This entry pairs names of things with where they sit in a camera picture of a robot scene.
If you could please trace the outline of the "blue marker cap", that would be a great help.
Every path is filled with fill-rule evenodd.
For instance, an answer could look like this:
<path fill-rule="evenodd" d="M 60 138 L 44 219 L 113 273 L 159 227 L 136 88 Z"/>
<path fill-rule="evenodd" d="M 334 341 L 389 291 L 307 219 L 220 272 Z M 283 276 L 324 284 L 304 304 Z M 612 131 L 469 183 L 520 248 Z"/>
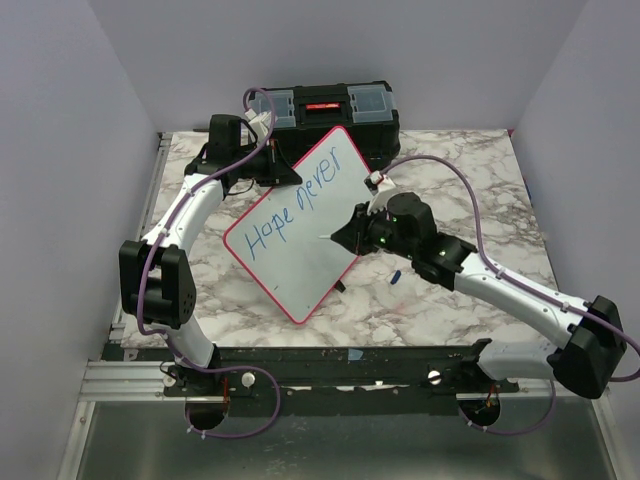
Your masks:
<path fill-rule="evenodd" d="M 391 277 L 389 283 L 391 285 L 395 285 L 399 281 L 400 277 L 401 277 L 401 271 L 400 270 L 396 270 L 395 273 L 393 274 L 393 276 Z"/>

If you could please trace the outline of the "pink-framed whiteboard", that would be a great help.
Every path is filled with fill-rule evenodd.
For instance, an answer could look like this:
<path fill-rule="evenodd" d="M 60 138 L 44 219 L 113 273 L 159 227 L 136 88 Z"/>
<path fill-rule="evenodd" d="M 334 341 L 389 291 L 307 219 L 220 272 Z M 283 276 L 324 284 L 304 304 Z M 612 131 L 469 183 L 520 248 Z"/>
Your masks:
<path fill-rule="evenodd" d="M 370 170 L 335 127 L 295 165 L 300 185 L 269 189 L 224 233 L 233 257 L 295 324 L 306 322 L 356 257 L 331 240 L 368 201 Z"/>

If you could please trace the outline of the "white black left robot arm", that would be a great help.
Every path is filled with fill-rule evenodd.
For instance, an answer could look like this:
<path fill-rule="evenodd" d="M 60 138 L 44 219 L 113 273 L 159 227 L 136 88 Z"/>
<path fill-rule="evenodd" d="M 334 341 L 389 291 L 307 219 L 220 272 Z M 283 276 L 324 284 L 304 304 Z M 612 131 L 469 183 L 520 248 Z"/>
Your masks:
<path fill-rule="evenodd" d="M 261 186 L 298 185 L 300 176 L 280 158 L 271 138 L 272 112 L 244 116 L 216 114 L 209 138 L 185 167 L 176 199 L 142 239 L 119 250 L 121 303 L 144 336 L 159 335 L 176 361 L 189 368 L 187 382 L 201 395 L 214 393 L 222 380 L 217 348 L 194 317 L 196 287 L 189 253 L 207 218 L 240 180 Z"/>

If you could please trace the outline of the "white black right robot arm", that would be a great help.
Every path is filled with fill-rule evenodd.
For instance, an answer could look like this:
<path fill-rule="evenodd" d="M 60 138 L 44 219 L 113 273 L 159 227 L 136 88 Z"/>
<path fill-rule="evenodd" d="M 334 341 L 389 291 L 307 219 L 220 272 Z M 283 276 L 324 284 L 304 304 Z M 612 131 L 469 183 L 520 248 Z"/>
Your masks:
<path fill-rule="evenodd" d="M 430 206 L 414 193 L 394 195 L 378 212 L 356 205 L 329 238 L 358 256 L 384 251 L 405 258 L 423 280 L 480 299 L 542 335 L 539 342 L 482 341 L 459 370 L 471 391 L 495 380 L 545 379 L 597 399 L 614 379 L 627 343 L 613 301 L 565 295 L 502 268 L 473 244 L 439 231 Z"/>

